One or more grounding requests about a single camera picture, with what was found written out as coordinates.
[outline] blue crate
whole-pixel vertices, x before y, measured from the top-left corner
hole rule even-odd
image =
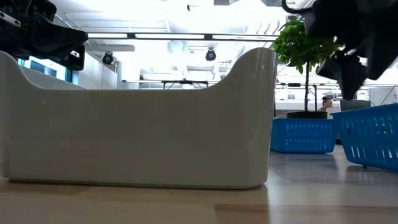
[[[274,119],[271,150],[283,153],[333,152],[336,135],[331,119]]]
[[[398,171],[398,104],[334,113],[347,160]]]

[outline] dome camera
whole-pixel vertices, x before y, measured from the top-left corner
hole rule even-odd
[[[102,62],[105,65],[113,65],[116,62],[116,58],[113,57],[113,52],[105,52]]]
[[[206,60],[208,62],[214,61],[216,60],[216,52],[214,51],[214,49],[209,49],[206,53]]]

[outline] ceiling light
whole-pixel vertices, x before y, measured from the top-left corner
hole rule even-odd
[[[214,40],[275,41],[276,38],[277,35],[213,35]]]
[[[208,46],[188,46],[188,50],[207,50]]]
[[[91,33],[88,34],[88,38],[98,38],[98,39],[126,39],[127,34],[101,34],[101,33]]]
[[[204,39],[203,34],[136,34],[137,39]]]

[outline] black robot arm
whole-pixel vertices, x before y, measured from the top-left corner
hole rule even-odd
[[[53,24],[57,8],[48,0],[0,1],[0,50],[16,58],[50,59],[83,70],[85,32]]]
[[[332,38],[344,48],[323,62],[319,75],[337,80],[343,97],[352,99],[365,79],[377,80],[398,56],[398,0],[317,0],[301,14],[309,38]],[[367,58],[362,65],[359,58]]]

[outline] black cable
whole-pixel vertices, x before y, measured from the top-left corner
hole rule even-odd
[[[312,8],[306,8],[306,9],[292,9],[287,6],[286,0],[282,0],[282,9],[284,9],[288,13],[292,14],[303,14],[312,11]]]

